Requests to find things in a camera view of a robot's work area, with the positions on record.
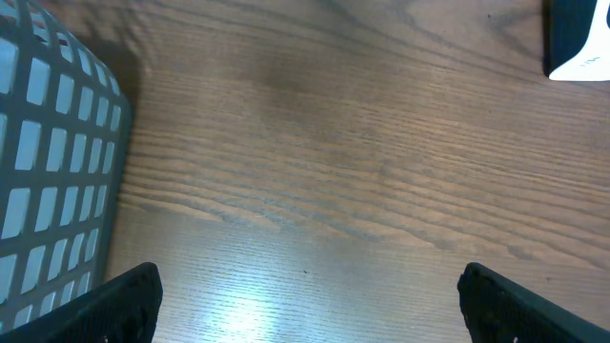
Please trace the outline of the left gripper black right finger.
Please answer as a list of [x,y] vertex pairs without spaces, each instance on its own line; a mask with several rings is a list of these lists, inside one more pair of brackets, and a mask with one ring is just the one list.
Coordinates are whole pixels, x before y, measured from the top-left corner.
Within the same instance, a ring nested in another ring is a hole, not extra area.
[[485,266],[467,264],[459,306],[474,343],[609,343],[609,332]]

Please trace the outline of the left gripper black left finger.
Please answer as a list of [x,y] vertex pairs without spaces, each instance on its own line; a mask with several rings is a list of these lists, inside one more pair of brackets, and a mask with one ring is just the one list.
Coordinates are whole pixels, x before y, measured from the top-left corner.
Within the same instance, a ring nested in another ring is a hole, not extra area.
[[17,329],[7,343],[151,343],[162,302],[159,271],[145,262]]

